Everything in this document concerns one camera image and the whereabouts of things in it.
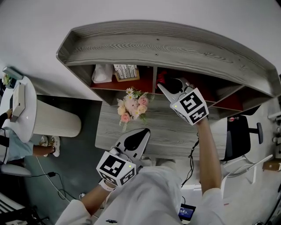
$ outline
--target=black cable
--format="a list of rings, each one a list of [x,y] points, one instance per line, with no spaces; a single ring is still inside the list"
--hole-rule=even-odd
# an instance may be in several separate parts
[[[66,194],[68,194],[68,195],[69,195],[70,197],[72,197],[73,199],[76,199],[76,198],[74,198],[72,195],[70,195],[70,194],[65,190],[65,186],[64,186],[64,184],[63,184],[63,182],[62,182],[61,176],[60,176],[60,174],[58,174],[58,173],[50,172],[50,173],[47,173],[47,174],[41,174],[41,175],[38,175],[38,176],[31,176],[31,177],[27,177],[27,178],[34,178],[34,177],[41,177],[41,176],[49,176],[49,177],[51,178],[51,177],[54,177],[56,174],[59,176],[60,181],[61,181],[61,186],[62,186],[62,189],[58,189],[58,196],[59,196],[61,199],[65,200],[65,199],[66,199]]]
[[[183,197],[183,196],[182,196]],[[184,197],[183,197],[184,198]],[[184,198],[184,204],[185,204],[185,198]]]
[[[59,191],[63,191],[64,194],[67,193],[70,197],[72,197],[73,199],[76,199],[76,198],[74,198],[71,194],[69,194],[69,193],[68,193],[66,190],[64,190],[64,189],[59,189]],[[59,196],[62,200],[65,200],[65,198],[66,198],[66,194],[63,195],[64,198],[62,198],[60,192],[58,192],[58,196]]]
[[[194,149],[195,147],[199,144],[199,137],[198,137],[198,140],[197,142],[194,144],[194,146],[192,147],[191,149],[191,153],[190,155],[188,156],[190,158],[190,161],[189,161],[189,164],[190,164],[190,170],[187,174],[187,177],[185,179],[185,181],[181,184],[181,187],[183,187],[183,185],[192,177],[193,175],[193,170],[194,170],[194,161],[193,161],[193,156],[192,156],[192,153],[194,152]]]

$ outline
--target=white sleeve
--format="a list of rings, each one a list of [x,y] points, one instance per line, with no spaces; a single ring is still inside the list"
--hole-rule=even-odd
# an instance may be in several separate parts
[[[221,190],[207,190],[199,206],[196,207],[190,225],[224,225],[224,206]]]
[[[91,215],[79,200],[72,200],[62,212],[56,225],[90,225]]]

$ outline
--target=white flower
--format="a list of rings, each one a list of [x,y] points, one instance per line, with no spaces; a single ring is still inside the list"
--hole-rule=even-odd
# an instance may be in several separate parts
[[[131,99],[133,99],[133,94],[131,93],[131,94],[127,94],[126,96],[125,96],[125,99],[126,100],[131,100]]]
[[[133,89],[132,88],[127,88],[126,89],[127,94],[133,94]]]
[[[134,110],[133,111],[133,119],[136,120],[140,116],[140,111],[139,110]]]
[[[119,106],[119,107],[125,106],[125,103],[124,103],[123,100],[117,99],[117,102],[118,102],[118,106]]]

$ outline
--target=black and white marker cube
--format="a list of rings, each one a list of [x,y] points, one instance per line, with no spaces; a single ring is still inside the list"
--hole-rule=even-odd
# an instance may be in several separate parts
[[[207,104],[198,88],[180,98],[176,103],[171,103],[170,107],[191,125],[209,114]]]
[[[136,175],[136,165],[109,152],[104,152],[97,171],[100,176],[116,186],[122,186]]]

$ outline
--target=wooden desk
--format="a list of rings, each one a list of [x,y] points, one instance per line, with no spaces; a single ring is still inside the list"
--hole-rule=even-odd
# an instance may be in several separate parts
[[[110,150],[117,139],[123,134],[123,126],[119,126],[120,116],[117,114],[117,106],[102,104],[100,118],[97,127],[95,146]],[[197,141],[197,128],[181,119],[169,107],[169,101],[164,95],[156,95],[148,106],[147,124],[142,120],[129,122],[127,130],[149,128],[151,137],[145,151],[146,156],[182,159],[188,157],[191,148]],[[224,158],[227,139],[227,119],[214,120],[210,116],[210,126],[216,143],[220,159]],[[199,159],[199,147],[193,152],[195,160]]]

